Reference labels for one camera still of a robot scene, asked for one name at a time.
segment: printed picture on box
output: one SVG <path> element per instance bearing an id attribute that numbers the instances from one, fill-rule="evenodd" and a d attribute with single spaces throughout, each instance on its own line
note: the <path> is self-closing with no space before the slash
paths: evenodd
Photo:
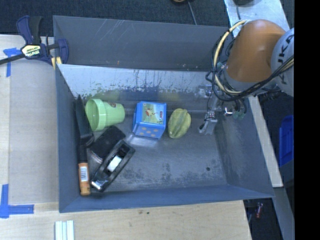
<path id="1" fill-rule="evenodd" d="M 149 103 L 143 103 L 142 121 L 145 123 L 153 123 L 162 125 L 164 106 Z"/>

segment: yellow label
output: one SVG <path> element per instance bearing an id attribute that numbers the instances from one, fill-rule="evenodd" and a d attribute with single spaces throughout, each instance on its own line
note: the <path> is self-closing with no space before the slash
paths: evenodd
<path id="1" fill-rule="evenodd" d="M 40 54 L 41 47 L 39 45 L 27 45 L 21 51 L 27 57 Z"/>

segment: bin floor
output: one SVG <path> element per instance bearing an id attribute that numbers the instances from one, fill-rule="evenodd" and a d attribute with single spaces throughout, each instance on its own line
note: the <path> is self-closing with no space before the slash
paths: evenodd
<path id="1" fill-rule="evenodd" d="M 126 115 L 122 130 L 135 153 L 107 192 L 225 185 L 223 163 L 214 135 L 200 135 L 205 113 L 191 113 L 191 125 L 181 138 L 160 139 L 132 133 L 133 116 Z"/>

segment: green fruit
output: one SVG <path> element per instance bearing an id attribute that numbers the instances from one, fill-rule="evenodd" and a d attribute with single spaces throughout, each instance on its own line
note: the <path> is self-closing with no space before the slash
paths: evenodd
<path id="1" fill-rule="evenodd" d="M 169 137 L 177 139 L 186 134 L 191 124 L 191 116 L 186 109 L 177 108 L 168 122 Z"/>

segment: blue tape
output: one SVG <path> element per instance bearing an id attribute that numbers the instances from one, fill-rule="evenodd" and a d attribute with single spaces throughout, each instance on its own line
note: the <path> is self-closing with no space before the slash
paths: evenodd
<path id="1" fill-rule="evenodd" d="M 8 57 L 19 55 L 19 54 L 22 53 L 17 48 L 4 49 L 3 52 Z M 10 76 L 11 76 L 11 62 L 8 62 L 7 65 L 6 65 L 6 77 L 10 77 Z"/>
<path id="2" fill-rule="evenodd" d="M 2 185 L 0 218 L 7 219 L 10 215 L 15 214 L 33 214 L 34 204 L 9 205 L 8 204 L 9 185 Z"/>

